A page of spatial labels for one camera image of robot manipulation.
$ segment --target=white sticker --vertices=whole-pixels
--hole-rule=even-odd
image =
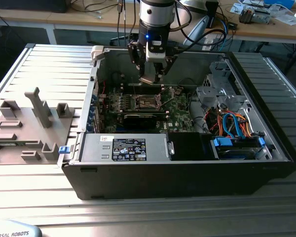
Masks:
[[[0,144],[0,146],[2,146],[2,147],[15,147],[16,146],[16,144],[15,143],[2,143],[2,144]]]
[[[114,136],[101,136],[100,142],[112,142],[114,139]]]

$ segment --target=label sticker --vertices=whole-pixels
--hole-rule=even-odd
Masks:
[[[2,147],[15,147],[15,143],[1,143],[0,146]]]
[[[100,137],[100,142],[111,142],[113,141],[114,136],[101,136]]]
[[[114,161],[147,160],[145,139],[113,139]]]

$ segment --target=electronics on desk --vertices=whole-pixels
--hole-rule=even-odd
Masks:
[[[268,24],[271,20],[271,14],[267,9],[253,9],[250,6],[244,6],[239,15],[239,22],[250,24],[251,22]]]
[[[65,13],[71,0],[0,0],[0,9],[40,10]]]

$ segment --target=black connector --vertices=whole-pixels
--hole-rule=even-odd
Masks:
[[[229,30],[233,30],[233,31],[237,30],[237,26],[238,26],[238,24],[233,23],[233,22],[228,22],[228,24],[227,24],[227,28]]]

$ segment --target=blue clip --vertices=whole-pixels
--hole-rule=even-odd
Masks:
[[[91,99],[92,99],[93,101],[96,101],[98,98],[96,97],[96,95],[92,95]]]
[[[216,137],[214,139],[214,145],[215,147],[220,147],[220,146],[232,147],[232,141],[228,137]]]
[[[59,154],[70,154],[70,146],[61,146],[58,150]]]
[[[88,132],[92,132],[92,129],[93,129],[93,127],[89,123],[87,123],[86,130]]]
[[[262,147],[265,145],[265,140],[263,139],[263,137],[259,138],[259,142],[260,142]]]

